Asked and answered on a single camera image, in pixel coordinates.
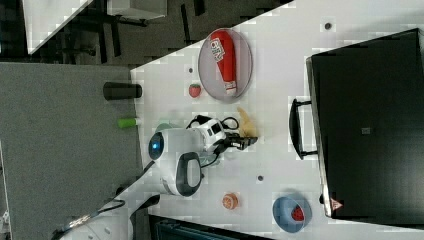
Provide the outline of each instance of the warning label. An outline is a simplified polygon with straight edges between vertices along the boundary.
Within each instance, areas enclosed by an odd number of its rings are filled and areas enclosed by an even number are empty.
[[[330,202],[331,202],[331,209],[333,209],[333,211],[336,211],[337,209],[343,207],[343,204],[341,204],[340,202],[330,198]]]

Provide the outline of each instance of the orange cup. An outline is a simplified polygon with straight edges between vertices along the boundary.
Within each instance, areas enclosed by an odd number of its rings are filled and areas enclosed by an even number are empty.
[[[237,196],[234,193],[225,194],[222,199],[222,205],[224,205],[226,209],[233,210],[238,205]]]

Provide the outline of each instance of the black cup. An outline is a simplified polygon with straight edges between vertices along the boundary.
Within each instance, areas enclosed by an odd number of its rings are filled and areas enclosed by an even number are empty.
[[[106,82],[103,86],[103,96],[108,101],[139,98],[142,94],[139,84]]]

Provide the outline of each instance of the red ketchup bottle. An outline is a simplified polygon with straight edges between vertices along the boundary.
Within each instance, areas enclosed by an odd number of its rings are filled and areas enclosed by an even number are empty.
[[[234,96],[237,92],[236,55],[234,43],[225,30],[217,30],[211,35],[211,50],[224,80],[227,95]]]

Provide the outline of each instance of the suitcase handle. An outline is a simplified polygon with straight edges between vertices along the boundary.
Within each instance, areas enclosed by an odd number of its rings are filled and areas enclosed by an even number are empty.
[[[318,151],[305,152],[303,151],[302,145],[302,131],[300,129],[300,118],[298,108],[301,106],[311,104],[311,101],[299,102],[297,99],[293,100],[292,107],[290,109],[290,117],[289,117],[289,129],[290,129],[290,137],[292,139],[292,143],[294,149],[299,155],[300,159],[303,160],[304,156],[318,154]]]

